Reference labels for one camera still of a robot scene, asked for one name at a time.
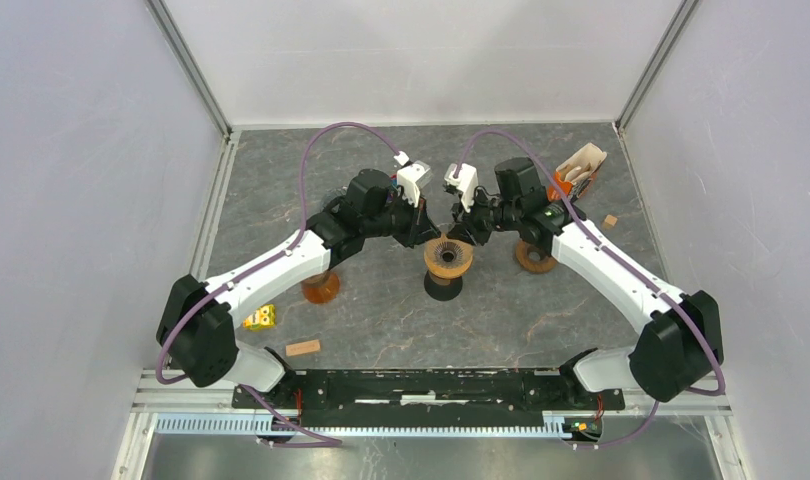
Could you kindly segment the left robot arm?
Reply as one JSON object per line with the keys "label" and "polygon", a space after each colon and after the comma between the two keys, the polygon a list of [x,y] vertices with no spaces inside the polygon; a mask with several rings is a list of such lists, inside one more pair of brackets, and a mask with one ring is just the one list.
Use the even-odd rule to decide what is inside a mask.
{"label": "left robot arm", "polygon": [[267,349],[239,343],[236,329],[294,285],[327,275],[369,238],[391,237],[406,248],[439,238],[421,194],[430,177],[422,162],[394,177],[364,169],[267,253],[204,281],[192,275],[176,280],[156,332],[159,359],[175,361],[197,387],[229,380],[254,388],[271,407],[287,405],[295,381],[284,363]]}

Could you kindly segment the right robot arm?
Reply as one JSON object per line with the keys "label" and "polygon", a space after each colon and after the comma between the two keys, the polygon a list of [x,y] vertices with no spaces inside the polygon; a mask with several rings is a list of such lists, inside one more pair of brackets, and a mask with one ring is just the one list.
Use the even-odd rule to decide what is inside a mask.
{"label": "right robot arm", "polygon": [[474,167],[448,167],[445,189],[458,197],[450,237],[484,245],[494,232],[517,233],[547,261],[585,279],[638,335],[634,346],[591,349],[567,361],[558,382],[561,400],[583,408],[611,389],[639,388],[659,402],[696,392],[696,382],[723,361],[717,302],[702,290],[687,294],[655,277],[581,210],[550,200],[531,159],[506,160],[494,173],[499,192],[489,195]]}

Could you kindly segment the dark smoky glass dripper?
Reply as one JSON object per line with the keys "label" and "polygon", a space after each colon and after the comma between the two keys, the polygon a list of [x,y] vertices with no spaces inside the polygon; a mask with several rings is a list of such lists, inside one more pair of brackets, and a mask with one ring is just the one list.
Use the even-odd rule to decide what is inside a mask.
{"label": "dark smoky glass dripper", "polygon": [[473,246],[450,240],[445,235],[425,244],[423,258],[428,267],[444,269],[463,268],[473,261]]}

